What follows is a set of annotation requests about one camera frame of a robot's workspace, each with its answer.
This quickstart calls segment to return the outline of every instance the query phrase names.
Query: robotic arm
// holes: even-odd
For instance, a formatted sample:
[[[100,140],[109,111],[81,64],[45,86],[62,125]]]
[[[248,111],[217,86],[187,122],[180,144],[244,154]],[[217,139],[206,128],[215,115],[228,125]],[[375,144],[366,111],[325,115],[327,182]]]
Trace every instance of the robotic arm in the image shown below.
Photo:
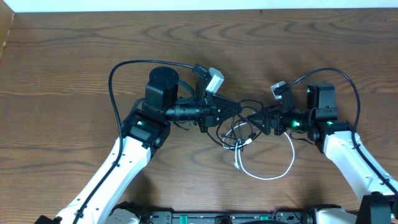
[[[169,67],[157,67],[149,75],[142,109],[138,103],[123,121],[122,156],[116,168],[108,175],[87,203],[83,202],[94,191],[119,152],[119,138],[97,173],[83,191],[54,220],[41,216],[36,223],[147,223],[149,217],[139,212],[112,210],[136,174],[144,168],[170,133],[170,122],[193,122],[200,131],[207,132],[223,121],[240,114],[242,107],[216,92],[224,77],[215,68],[196,64],[192,71],[198,75],[195,90],[179,80],[178,73]],[[191,93],[188,98],[177,98],[178,86]],[[358,216],[346,213],[340,207],[317,207],[308,211],[303,223],[348,224],[390,223],[391,215],[398,217],[398,198],[395,181],[366,150],[359,135],[347,121],[338,121],[335,88],[329,83],[311,83],[307,90],[307,110],[295,109],[290,86],[285,82],[271,87],[279,105],[263,108],[247,120],[264,134],[281,135],[286,130],[308,134],[319,151],[332,160],[353,188],[361,208]]]

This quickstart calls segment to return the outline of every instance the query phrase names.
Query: green light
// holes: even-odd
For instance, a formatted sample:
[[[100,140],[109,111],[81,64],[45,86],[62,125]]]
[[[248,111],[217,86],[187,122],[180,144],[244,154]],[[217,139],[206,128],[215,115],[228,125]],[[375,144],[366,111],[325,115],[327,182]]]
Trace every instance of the green light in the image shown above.
[[[300,126],[300,123],[297,121],[293,121],[293,127],[298,127],[298,126]]]

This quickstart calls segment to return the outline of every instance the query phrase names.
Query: brown tabletop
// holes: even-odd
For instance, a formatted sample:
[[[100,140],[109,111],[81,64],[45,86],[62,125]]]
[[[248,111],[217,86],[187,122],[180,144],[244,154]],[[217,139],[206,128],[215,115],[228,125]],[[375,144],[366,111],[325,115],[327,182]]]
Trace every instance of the brown tabletop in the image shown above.
[[[339,68],[361,96],[363,143],[398,178],[397,9],[17,14],[0,66],[0,223],[53,217],[79,194],[118,136],[109,72],[138,58],[215,67],[225,76],[219,94],[265,104],[275,102],[269,87],[281,80]],[[126,65],[116,72],[122,119],[144,97],[154,67]],[[176,70],[195,84],[189,70]],[[353,122],[352,88],[331,72],[295,86],[299,106],[310,80],[333,82],[339,119]],[[319,203],[357,210],[358,199],[336,166],[316,147],[294,144],[292,170],[263,181],[237,170],[233,153],[197,127],[173,126],[121,200],[176,211]],[[251,172],[272,176],[285,171],[291,156],[284,136],[262,135],[245,149],[244,161]]]

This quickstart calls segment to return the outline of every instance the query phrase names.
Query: black cylinder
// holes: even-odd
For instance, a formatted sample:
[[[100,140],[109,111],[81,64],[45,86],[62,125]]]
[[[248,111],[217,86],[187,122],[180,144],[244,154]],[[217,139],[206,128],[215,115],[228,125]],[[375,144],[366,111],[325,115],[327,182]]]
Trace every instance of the black cylinder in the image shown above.
[[[166,111],[166,119],[171,121],[199,121],[199,118],[198,105],[176,104]]]

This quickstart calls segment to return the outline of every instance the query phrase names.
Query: wood grain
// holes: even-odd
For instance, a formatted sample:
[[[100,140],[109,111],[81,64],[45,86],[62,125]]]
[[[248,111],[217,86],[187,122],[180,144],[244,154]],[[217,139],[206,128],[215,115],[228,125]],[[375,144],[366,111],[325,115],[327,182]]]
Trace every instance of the wood grain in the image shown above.
[[[118,132],[108,96],[114,65],[137,58],[200,63],[220,69],[220,93],[273,103],[269,87],[320,67],[355,82],[362,111],[358,132],[368,150],[398,178],[398,10],[271,10],[17,14],[0,66],[0,223],[54,216],[91,179]],[[155,65],[121,67],[114,90],[121,117],[144,96]],[[196,77],[176,68],[193,85]],[[340,118],[353,120],[352,89],[333,82]],[[304,81],[295,95],[303,103]],[[233,153],[198,128],[172,128],[164,146],[121,200],[176,211],[263,211],[286,205],[358,200],[318,150],[295,142],[297,160],[282,179],[264,182],[233,165]],[[283,136],[261,136],[244,153],[258,175],[290,162]]]

